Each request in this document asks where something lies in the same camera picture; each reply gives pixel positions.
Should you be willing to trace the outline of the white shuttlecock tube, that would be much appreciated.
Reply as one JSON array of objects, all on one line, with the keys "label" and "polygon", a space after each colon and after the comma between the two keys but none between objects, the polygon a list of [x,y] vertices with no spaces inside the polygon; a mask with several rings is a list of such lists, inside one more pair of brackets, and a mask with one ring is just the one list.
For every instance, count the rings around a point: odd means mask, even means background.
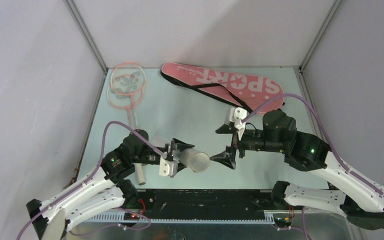
[{"label": "white shuttlecock tube", "polygon": [[179,154],[179,162],[194,173],[201,173],[209,168],[211,160],[207,153],[194,148],[187,148]]}]

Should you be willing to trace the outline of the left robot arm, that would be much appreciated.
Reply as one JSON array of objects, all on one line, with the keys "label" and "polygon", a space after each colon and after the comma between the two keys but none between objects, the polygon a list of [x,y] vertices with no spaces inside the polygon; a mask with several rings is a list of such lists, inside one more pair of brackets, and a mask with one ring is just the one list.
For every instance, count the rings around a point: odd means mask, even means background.
[{"label": "left robot arm", "polygon": [[160,175],[174,176],[186,165],[182,154],[194,149],[176,138],[163,147],[149,142],[143,129],[133,130],[119,147],[101,154],[97,166],[49,200],[32,199],[26,207],[40,240],[61,240],[84,221],[110,209],[131,209],[138,191],[127,178],[135,164],[159,165]]}]

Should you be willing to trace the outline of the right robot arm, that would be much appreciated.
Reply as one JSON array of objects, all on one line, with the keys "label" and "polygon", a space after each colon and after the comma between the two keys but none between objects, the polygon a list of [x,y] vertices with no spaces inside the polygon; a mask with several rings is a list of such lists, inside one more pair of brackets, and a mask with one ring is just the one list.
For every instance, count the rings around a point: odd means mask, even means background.
[{"label": "right robot arm", "polygon": [[333,189],[314,189],[279,180],[270,195],[275,208],[316,208],[345,217],[365,230],[384,229],[384,185],[361,176],[347,163],[339,163],[325,141],[298,131],[296,120],[282,110],[264,114],[262,129],[246,128],[246,115],[247,111],[240,107],[228,111],[225,123],[216,133],[230,134],[231,144],[212,156],[212,161],[234,169],[236,158],[243,158],[246,151],[283,154],[290,167],[326,180]]}]

